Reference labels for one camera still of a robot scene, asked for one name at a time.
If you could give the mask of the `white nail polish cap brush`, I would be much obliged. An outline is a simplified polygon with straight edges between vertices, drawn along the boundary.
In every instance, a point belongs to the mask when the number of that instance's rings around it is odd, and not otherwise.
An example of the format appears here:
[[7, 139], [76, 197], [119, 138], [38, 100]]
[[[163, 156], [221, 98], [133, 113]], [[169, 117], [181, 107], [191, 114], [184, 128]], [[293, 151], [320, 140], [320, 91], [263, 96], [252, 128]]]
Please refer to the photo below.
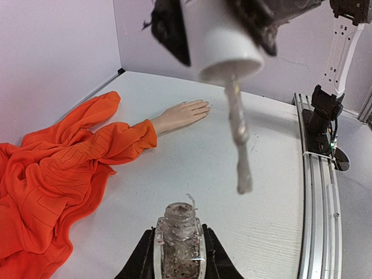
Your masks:
[[234, 19], [226, 1], [181, 1], [191, 67], [198, 81], [224, 87], [232, 138], [238, 151], [237, 191], [251, 192], [249, 129], [239, 82], [263, 66], [250, 35]]

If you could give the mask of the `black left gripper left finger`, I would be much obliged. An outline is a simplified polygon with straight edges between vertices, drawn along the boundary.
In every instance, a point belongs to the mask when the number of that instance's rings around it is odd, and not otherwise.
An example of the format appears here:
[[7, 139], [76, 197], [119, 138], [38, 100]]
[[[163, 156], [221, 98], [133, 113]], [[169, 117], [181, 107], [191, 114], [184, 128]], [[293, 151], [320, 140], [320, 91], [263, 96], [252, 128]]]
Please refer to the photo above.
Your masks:
[[153, 246], [155, 228], [146, 230], [115, 279], [154, 279]]

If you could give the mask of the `clear nail polish bottle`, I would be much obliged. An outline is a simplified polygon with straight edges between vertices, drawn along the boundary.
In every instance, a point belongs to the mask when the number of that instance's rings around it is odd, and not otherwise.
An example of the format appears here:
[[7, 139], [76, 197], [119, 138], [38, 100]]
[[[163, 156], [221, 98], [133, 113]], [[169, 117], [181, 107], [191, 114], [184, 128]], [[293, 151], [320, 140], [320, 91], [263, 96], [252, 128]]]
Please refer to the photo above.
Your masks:
[[171, 203], [158, 219], [153, 243], [155, 278], [204, 278], [206, 245], [193, 205]]

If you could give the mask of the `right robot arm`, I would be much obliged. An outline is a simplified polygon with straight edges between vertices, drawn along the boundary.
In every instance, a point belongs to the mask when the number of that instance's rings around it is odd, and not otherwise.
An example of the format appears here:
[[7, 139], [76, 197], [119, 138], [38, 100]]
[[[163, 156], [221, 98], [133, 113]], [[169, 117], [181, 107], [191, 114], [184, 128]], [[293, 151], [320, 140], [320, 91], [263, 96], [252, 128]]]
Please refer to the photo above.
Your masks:
[[[155, 40], [198, 79], [226, 87], [236, 146], [248, 140], [238, 82], [276, 56], [278, 28], [317, 8], [320, 1], [155, 1], [149, 21]], [[341, 112], [345, 83], [359, 37], [371, 23], [370, 1], [331, 1], [334, 28], [323, 77], [314, 89], [310, 129], [325, 132]]]

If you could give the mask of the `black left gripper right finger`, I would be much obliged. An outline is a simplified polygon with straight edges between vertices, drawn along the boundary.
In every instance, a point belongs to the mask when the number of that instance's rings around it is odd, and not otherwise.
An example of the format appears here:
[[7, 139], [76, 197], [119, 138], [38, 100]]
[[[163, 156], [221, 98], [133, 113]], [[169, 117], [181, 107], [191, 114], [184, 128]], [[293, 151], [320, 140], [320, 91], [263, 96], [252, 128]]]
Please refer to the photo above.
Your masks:
[[202, 225], [206, 244], [206, 279], [244, 279], [212, 228]]

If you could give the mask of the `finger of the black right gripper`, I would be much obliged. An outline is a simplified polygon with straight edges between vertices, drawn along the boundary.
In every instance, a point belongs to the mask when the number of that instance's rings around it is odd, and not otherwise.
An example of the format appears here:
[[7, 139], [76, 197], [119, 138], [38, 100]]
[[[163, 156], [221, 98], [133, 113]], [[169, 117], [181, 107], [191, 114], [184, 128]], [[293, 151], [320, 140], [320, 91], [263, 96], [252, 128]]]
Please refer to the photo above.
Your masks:
[[301, 0], [229, 0], [233, 18], [269, 56], [277, 55], [279, 26], [320, 6], [322, 1]]
[[151, 28], [152, 36], [182, 65], [191, 66], [187, 33], [180, 1], [156, 0], [149, 22], [144, 21], [142, 30]]

